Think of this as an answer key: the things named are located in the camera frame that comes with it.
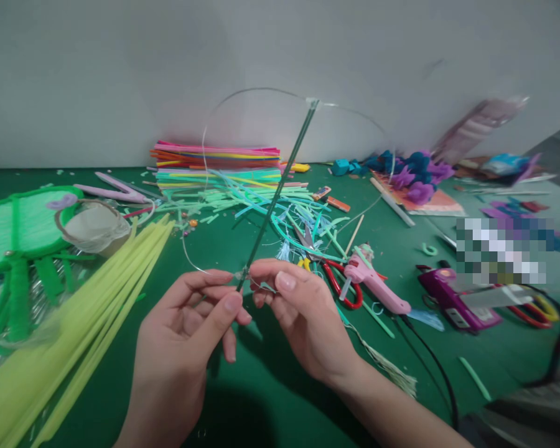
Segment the green table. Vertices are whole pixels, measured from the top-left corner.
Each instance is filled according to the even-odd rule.
[[[36,189],[53,183],[105,185],[93,175],[95,169],[66,170],[57,175],[55,169],[0,170],[0,198]],[[137,185],[143,168],[113,169],[113,175]],[[310,190],[323,185],[332,188],[332,195],[351,205],[348,216],[354,217],[377,198],[377,191],[367,179],[334,177],[326,166],[313,166],[295,179],[310,182]],[[471,217],[481,217],[485,204],[475,197],[452,188],[449,180],[441,186],[455,197]],[[539,183],[523,187],[548,190],[551,195],[537,197],[551,206],[540,217],[555,218],[560,230],[560,187]],[[485,200],[506,200],[485,197]],[[332,219],[343,216],[332,211]],[[432,218],[450,235],[455,218]],[[415,264],[435,265],[439,259],[454,264],[454,254],[436,236],[434,227],[425,217],[413,217],[417,223],[408,228],[383,202],[366,212],[355,243],[369,241],[376,251],[375,268],[389,277],[387,284],[414,308],[425,309],[421,294],[424,289],[417,280]],[[250,253],[263,217],[249,212],[235,220],[231,210],[210,225],[201,224],[187,238],[187,250],[192,261],[201,268],[239,271]],[[346,247],[356,224],[338,235]],[[435,246],[439,256],[428,257],[420,251],[421,243]],[[280,247],[279,237],[268,227],[258,257],[273,257]],[[330,254],[335,253],[330,247]],[[544,255],[548,265],[548,283],[560,288],[560,253]],[[193,268],[187,262],[180,234],[171,237],[145,287],[147,297],[138,302],[106,353],[103,361],[87,384],[72,411],[54,439],[45,446],[109,447],[116,440],[128,404],[137,331],[142,319],[163,295],[174,279]],[[555,294],[560,301],[560,294]],[[365,300],[371,304],[371,298]],[[257,310],[250,296],[246,308],[253,322],[238,329],[237,362],[227,365],[220,350],[210,361],[205,407],[187,445],[221,446],[222,444],[257,444],[259,446],[354,446],[368,445],[370,438],[364,428],[350,415],[346,407],[327,388],[310,379],[296,362],[271,311]],[[528,327],[508,310],[500,312],[504,322],[472,336],[454,330],[445,319],[446,331],[440,333],[424,324],[416,328],[434,349],[450,376],[461,415],[480,409],[486,404],[475,383],[457,357],[465,357],[475,368],[493,398],[521,388],[523,383],[540,378],[546,370],[559,326],[552,330]],[[390,339],[363,309],[345,310],[363,338],[384,356],[418,379],[418,400],[446,421],[450,421],[450,404],[444,381],[430,355],[414,335],[403,327],[398,331],[387,316],[382,319],[396,334]],[[355,348],[370,360],[353,334]]]

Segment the pink glue gun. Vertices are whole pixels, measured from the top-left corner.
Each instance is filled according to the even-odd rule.
[[[344,268],[344,275],[349,277],[353,283],[365,283],[378,300],[392,313],[409,314],[411,312],[409,302],[405,302],[393,293],[380,275],[373,268],[370,269],[359,255],[353,254],[350,257]]]

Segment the white wall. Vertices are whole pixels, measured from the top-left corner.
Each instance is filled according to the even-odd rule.
[[[527,94],[477,149],[524,152],[560,129],[560,0],[0,0],[0,167],[150,163],[156,139],[199,142],[208,111],[251,86],[368,113],[407,151],[490,95]],[[207,143],[287,154],[305,113],[249,93]],[[299,159],[384,145],[326,108]]]

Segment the green woven fan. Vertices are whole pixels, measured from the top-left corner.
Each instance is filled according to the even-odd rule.
[[[8,324],[12,342],[24,340],[30,334],[28,262],[36,260],[38,273],[46,272],[47,260],[41,258],[69,244],[56,227],[55,211],[46,208],[47,203],[60,201],[65,194],[83,197],[75,187],[47,187],[0,200],[0,274],[4,274],[0,332]],[[62,223],[73,217],[74,209],[62,211]]]

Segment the white stick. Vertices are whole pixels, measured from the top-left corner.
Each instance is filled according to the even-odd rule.
[[[381,196],[384,198],[384,201],[386,201],[386,203],[392,208],[392,210],[394,210],[396,212],[396,214],[398,216],[401,217],[401,219],[407,223],[407,225],[409,227],[413,227],[415,225],[415,221],[413,221],[411,219],[411,217],[409,215],[407,215],[402,208],[400,208],[398,206],[398,204],[396,202],[394,202],[394,199],[392,198],[392,196],[390,195],[390,193],[388,193],[386,190],[384,190],[384,188],[382,188],[382,186],[380,185],[380,183],[375,180],[373,177],[370,178],[371,183],[373,184],[374,187],[376,187],[378,189],[378,191],[381,193]]]
[[[357,227],[355,228],[355,231],[353,232],[353,236],[350,237],[350,241],[348,242],[347,249],[345,250],[347,255],[348,255],[348,251],[350,250],[350,247],[353,245],[353,241],[355,240],[355,236],[357,235],[357,232],[359,231],[359,227],[361,227],[361,222],[363,222],[363,218],[365,218],[365,215],[361,215],[361,219],[359,219],[359,223],[357,224]]]

